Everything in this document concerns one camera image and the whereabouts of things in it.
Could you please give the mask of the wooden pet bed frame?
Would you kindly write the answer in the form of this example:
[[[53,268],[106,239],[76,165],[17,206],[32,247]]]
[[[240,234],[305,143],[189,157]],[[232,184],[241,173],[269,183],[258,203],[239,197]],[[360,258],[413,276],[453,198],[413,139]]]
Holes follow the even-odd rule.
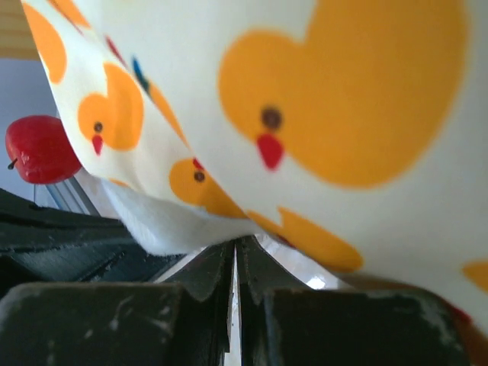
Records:
[[[0,1],[0,56],[2,59],[39,61],[21,1]]]

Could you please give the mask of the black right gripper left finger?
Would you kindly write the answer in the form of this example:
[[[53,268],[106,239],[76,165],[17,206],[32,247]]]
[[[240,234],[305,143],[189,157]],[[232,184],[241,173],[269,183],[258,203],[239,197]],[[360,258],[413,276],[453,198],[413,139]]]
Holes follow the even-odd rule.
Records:
[[[221,365],[234,245],[161,283],[29,283],[1,301],[3,365]]]

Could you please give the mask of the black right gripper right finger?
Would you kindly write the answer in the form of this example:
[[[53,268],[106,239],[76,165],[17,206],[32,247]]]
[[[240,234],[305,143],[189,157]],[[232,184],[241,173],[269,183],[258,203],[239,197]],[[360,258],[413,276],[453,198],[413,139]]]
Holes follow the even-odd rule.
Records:
[[[236,241],[244,365],[467,365],[451,312],[424,291],[314,290],[251,236]]]

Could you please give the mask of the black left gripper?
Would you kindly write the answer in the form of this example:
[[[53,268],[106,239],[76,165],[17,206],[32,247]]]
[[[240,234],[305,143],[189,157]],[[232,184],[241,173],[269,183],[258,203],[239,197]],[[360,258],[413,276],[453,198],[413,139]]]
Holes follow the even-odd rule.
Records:
[[[182,255],[148,254],[115,219],[1,191],[1,293],[31,282],[154,281]]]

